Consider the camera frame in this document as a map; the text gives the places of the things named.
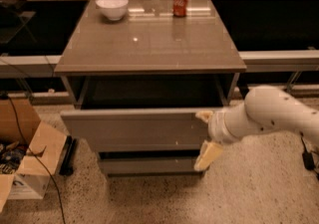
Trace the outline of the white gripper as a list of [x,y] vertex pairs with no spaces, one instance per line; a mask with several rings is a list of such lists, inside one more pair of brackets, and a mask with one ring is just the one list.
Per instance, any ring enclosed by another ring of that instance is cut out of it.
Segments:
[[227,128],[225,111],[200,111],[195,117],[208,123],[208,135],[211,141],[205,141],[194,164],[195,171],[205,171],[222,154],[222,144],[233,144],[241,141],[241,137],[234,136]]

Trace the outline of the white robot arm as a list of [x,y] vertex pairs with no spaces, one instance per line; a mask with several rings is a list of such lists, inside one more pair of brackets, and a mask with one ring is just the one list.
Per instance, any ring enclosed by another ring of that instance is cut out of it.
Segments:
[[273,86],[253,88],[238,106],[201,111],[195,116],[207,124],[209,135],[201,146],[195,171],[207,170],[224,145],[248,135],[288,130],[319,144],[319,112]]

